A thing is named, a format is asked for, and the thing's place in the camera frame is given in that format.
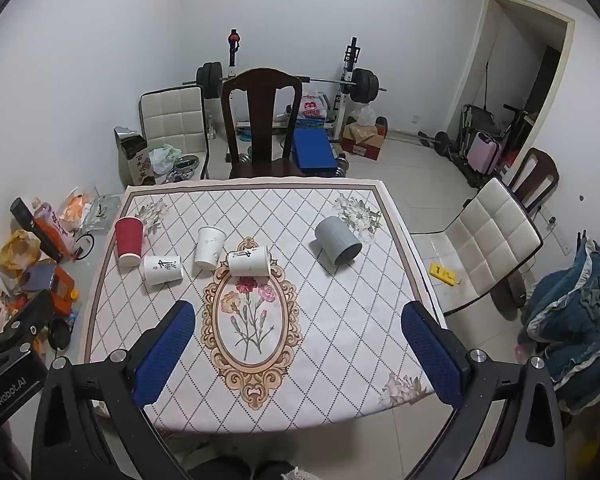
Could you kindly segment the pink suitcase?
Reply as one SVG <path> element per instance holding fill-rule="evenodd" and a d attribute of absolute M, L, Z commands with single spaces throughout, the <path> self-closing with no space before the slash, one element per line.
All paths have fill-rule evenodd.
<path fill-rule="evenodd" d="M 501 149 L 498 139 L 494 139 L 493 136 L 483 131 L 478 131 L 467 154 L 468 164 L 478 174 L 490 174 L 498 162 Z"/>

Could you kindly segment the yellow tool on floor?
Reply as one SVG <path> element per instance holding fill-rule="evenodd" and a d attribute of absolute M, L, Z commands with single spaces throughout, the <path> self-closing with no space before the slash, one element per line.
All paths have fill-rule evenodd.
<path fill-rule="evenodd" d="M 430 263 L 429 274 L 433 278 L 436 278 L 440 282 L 449 286 L 460 284 L 460 280 L 456 277 L 456 274 L 453 271 L 436 262 Z"/>

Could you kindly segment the white paper cup left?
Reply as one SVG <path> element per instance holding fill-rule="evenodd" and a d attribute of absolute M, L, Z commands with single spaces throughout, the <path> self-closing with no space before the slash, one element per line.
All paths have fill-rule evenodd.
<path fill-rule="evenodd" d="M 149 287 L 176 282 L 184 278 L 180 256 L 145 256 L 140 266 L 140 274 Z"/>

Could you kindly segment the white leather chair back left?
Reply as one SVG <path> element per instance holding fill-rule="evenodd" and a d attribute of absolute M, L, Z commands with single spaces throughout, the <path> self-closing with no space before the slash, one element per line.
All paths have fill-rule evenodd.
<path fill-rule="evenodd" d="M 204 90 L 200 84 L 146 92 L 138 102 L 140 130 L 148 150 L 170 146 L 181 156 L 196 156 L 194 179 L 208 176 L 210 146 Z"/>

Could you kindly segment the floral patterned tablecloth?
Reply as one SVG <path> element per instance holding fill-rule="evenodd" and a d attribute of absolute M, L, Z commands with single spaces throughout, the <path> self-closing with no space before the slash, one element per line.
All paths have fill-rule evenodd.
<path fill-rule="evenodd" d="M 166 207 L 143 251 L 180 256 L 184 278 L 149 287 L 119 266 L 107 240 L 79 355 L 100 361 L 127 349 L 174 302 L 195 310 L 193 337 L 148 416 L 173 431 L 282 431 L 341 422 L 413 404 L 432 393 L 401 328 L 404 304 L 432 296 L 398 208 L 377 180 L 269 178 L 129 188 L 121 212 Z M 334 266 L 315 227 L 336 216 L 362 243 Z M 198 230 L 226 234 L 213 271 L 194 263 Z M 230 274 L 227 254 L 266 246 L 268 278 Z"/>

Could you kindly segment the brown carton box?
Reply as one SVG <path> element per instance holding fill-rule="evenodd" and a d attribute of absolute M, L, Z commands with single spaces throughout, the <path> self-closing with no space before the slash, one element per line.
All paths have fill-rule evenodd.
<path fill-rule="evenodd" d="M 126 186 L 153 185 L 154 168 L 149 158 L 148 143 L 138 132 L 126 127 L 114 127 L 119 153 L 119 172 Z"/>

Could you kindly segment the white paper cup with birds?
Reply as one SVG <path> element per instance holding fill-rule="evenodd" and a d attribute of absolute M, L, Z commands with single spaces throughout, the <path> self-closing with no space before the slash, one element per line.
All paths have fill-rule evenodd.
<path fill-rule="evenodd" d="M 219 263 L 226 234 L 215 226 L 203 226 L 198 230 L 194 263 L 198 268 L 213 271 Z"/>

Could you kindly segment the blue weight bench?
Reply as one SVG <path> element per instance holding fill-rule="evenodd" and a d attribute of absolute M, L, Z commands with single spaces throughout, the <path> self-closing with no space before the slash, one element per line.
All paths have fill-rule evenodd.
<path fill-rule="evenodd" d="M 338 162 L 324 129 L 297 129 L 292 139 L 291 153 L 294 163 L 306 176 L 333 177 L 336 174 Z"/>

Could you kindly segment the cardboard box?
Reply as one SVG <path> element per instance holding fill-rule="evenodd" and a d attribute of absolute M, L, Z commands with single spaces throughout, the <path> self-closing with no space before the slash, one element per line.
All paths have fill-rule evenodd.
<path fill-rule="evenodd" d="M 387 128 L 384 126 L 360 126 L 354 122 L 344 127 L 340 145 L 348 153 L 377 160 L 386 133 Z"/>

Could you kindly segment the barbell with black plates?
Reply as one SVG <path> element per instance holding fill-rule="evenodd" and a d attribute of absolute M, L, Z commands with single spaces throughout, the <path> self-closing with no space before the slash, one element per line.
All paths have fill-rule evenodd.
<path fill-rule="evenodd" d="M 302 91 L 302 84 L 314 82 L 336 84 L 351 101 L 362 104 L 370 104 L 377 99 L 380 92 L 386 92 L 386 89 L 381 87 L 378 76 L 365 68 L 355 68 L 349 79 L 339 80 L 291 75 L 268 67 L 253 68 L 239 75 L 224 77 L 220 62 L 204 63 L 196 71 L 195 79 L 186 81 L 186 84 L 199 84 L 208 98 L 217 99 L 222 96 L 224 90 L 247 92 L 252 89 L 294 88 L 296 91 Z"/>

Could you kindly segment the white leather chair right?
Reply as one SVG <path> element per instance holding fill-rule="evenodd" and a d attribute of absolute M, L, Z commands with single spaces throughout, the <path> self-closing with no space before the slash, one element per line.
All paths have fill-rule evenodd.
<path fill-rule="evenodd" d="M 412 239 L 426 268 L 435 263 L 455 274 L 455 285 L 434 280 L 434 293 L 445 315 L 488 296 L 543 246 L 524 206 L 495 178 L 445 229 L 414 233 Z"/>

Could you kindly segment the glass ashtray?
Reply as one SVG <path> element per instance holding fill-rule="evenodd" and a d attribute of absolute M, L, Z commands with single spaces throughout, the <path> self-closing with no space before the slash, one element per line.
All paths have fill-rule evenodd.
<path fill-rule="evenodd" d="M 91 203 L 83 223 L 83 233 L 108 232 L 121 207 L 120 195 L 102 195 Z"/>

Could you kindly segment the dark wooden chair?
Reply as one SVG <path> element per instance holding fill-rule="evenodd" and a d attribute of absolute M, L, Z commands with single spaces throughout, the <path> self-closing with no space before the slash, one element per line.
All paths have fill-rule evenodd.
<path fill-rule="evenodd" d="M 538 210 L 559 182 L 556 162 L 547 152 L 529 148 L 508 187 L 526 208 Z"/>
<path fill-rule="evenodd" d="M 294 90 L 294 102 L 287 122 L 283 155 L 272 159 L 273 119 L 275 97 L 278 90 L 273 88 L 252 89 L 247 92 L 247 104 L 251 129 L 251 156 L 249 162 L 242 162 L 239 157 L 236 127 L 230 95 L 224 90 L 221 96 L 221 107 L 225 124 L 228 152 L 230 153 L 230 178 L 260 178 L 260 177 L 303 177 L 302 172 L 291 159 L 292 139 L 297 125 L 302 91 Z"/>

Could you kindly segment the orange box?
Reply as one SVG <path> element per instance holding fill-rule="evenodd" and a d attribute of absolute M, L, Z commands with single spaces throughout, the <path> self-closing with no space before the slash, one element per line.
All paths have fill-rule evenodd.
<path fill-rule="evenodd" d="M 29 266 L 23 273 L 21 288 L 24 292 L 48 290 L 52 295 L 55 310 L 66 318 L 71 314 L 73 305 L 80 299 L 74 279 L 54 262 L 39 262 Z"/>

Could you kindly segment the white leather chair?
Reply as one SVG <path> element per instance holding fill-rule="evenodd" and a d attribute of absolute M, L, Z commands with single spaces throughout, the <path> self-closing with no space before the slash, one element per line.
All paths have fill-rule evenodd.
<path fill-rule="evenodd" d="M 543 246 L 524 206 L 495 178 L 445 229 L 414 233 L 412 239 L 426 268 L 435 263 L 455 274 L 455 285 L 434 280 L 434 293 L 445 315 L 488 296 Z"/>
<path fill-rule="evenodd" d="M 210 146 L 204 90 L 200 84 L 146 92 L 138 102 L 140 130 L 148 150 L 170 146 L 181 156 L 196 156 L 194 179 L 208 176 Z"/>

